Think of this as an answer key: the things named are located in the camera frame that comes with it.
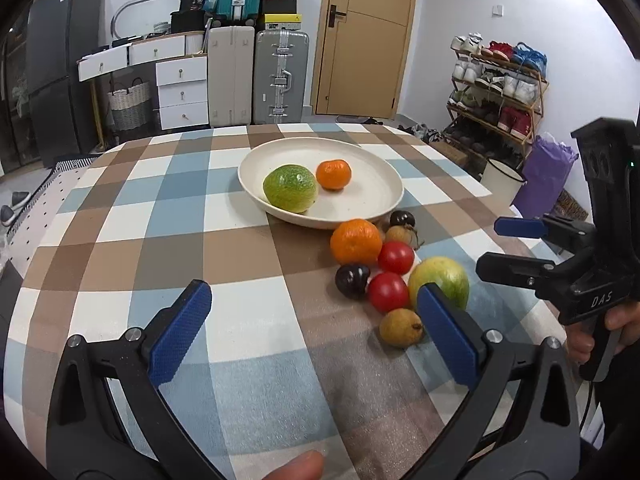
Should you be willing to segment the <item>right hand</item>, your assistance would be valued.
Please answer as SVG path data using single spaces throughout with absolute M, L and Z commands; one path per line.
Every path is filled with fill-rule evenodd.
M 608 310 L 605 315 L 605 326 L 608 330 L 620 330 L 620 340 L 615 353 L 619 354 L 632 346 L 640 335 L 640 306 L 638 302 L 627 301 Z M 568 326 L 566 329 L 566 346 L 570 359 L 577 364 L 584 364 L 590 359 L 594 348 L 594 340 L 580 324 Z

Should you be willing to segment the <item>left hand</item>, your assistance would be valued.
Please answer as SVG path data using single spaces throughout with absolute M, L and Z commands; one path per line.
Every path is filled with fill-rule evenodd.
M 323 468 L 324 456 L 310 450 L 271 471 L 264 480 L 320 480 Z

